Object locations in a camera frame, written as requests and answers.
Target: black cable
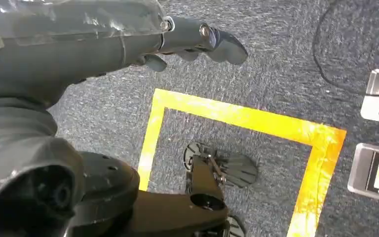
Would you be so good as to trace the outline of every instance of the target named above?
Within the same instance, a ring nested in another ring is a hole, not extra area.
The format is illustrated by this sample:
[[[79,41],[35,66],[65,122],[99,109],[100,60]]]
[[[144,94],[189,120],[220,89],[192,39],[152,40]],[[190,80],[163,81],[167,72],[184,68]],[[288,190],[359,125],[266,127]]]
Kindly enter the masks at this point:
[[[322,23],[325,21],[326,19],[326,16],[329,14],[329,13],[332,13],[333,10],[335,9],[335,6],[341,2],[341,0],[334,0],[328,7],[328,9],[323,13],[323,15],[320,16],[319,18],[319,22],[317,23],[317,27],[316,27],[316,31],[314,32],[314,36],[313,36],[313,41],[311,43],[311,52],[312,52],[312,55],[313,55],[313,60],[314,60],[314,63],[316,64],[317,68],[319,69],[319,73],[320,73],[320,76],[323,78],[323,80],[325,80],[325,82],[327,82],[328,84],[330,85],[333,85],[337,88],[340,88],[340,89],[343,89],[349,93],[352,93],[352,94],[356,94],[356,95],[365,95],[365,96],[377,96],[379,97],[379,94],[369,94],[369,93],[365,93],[365,92],[360,92],[360,91],[356,91],[348,86],[345,86],[345,85],[342,85],[342,84],[339,84],[339,83],[336,83],[332,80],[329,80],[325,74],[325,72],[323,71],[323,68],[322,66],[320,65],[319,63],[319,60],[317,60],[317,56],[316,56],[316,45],[319,44],[319,36],[320,36],[320,27],[322,26]]]

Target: yellow tape square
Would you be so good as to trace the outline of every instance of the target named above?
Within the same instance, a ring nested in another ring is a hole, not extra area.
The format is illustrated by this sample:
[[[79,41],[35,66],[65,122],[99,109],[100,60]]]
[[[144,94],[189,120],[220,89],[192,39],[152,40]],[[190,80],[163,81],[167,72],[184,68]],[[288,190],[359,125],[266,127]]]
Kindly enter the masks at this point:
[[[149,185],[153,157],[165,108],[312,146],[287,236],[315,236],[323,202],[346,136],[345,130],[220,101],[156,89],[139,160],[140,190],[147,190]]]

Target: transparent plastic film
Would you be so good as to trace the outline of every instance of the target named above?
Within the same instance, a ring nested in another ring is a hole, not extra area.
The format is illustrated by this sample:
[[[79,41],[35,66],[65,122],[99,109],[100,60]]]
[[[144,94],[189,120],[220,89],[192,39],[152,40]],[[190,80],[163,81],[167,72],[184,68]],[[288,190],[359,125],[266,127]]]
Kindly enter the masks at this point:
[[[287,236],[315,236],[326,193],[346,136],[345,130],[221,101],[156,89],[139,161],[141,190],[148,188],[165,109],[182,111],[312,146],[308,158],[304,157],[307,167]]]
[[[0,48],[161,34],[164,18],[157,0],[0,0]]]

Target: robotic arm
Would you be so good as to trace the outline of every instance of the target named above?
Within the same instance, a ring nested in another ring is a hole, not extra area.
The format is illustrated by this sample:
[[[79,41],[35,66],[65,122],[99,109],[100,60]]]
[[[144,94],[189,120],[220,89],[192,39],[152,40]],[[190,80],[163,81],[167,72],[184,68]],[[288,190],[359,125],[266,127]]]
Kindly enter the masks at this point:
[[[248,56],[232,34],[165,16],[157,0],[0,0],[0,236],[63,236],[88,197],[84,154],[54,137],[46,111],[69,85],[200,53],[236,65]]]

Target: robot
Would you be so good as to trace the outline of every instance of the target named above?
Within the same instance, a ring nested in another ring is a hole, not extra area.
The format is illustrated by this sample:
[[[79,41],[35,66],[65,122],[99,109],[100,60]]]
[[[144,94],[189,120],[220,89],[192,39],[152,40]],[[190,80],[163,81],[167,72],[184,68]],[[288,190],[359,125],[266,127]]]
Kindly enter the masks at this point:
[[[186,193],[143,192],[126,163],[55,137],[47,112],[89,77],[200,53],[248,57],[232,34],[167,16],[157,0],[0,0],[0,237],[243,236],[221,186],[255,181],[247,157],[191,143]]]

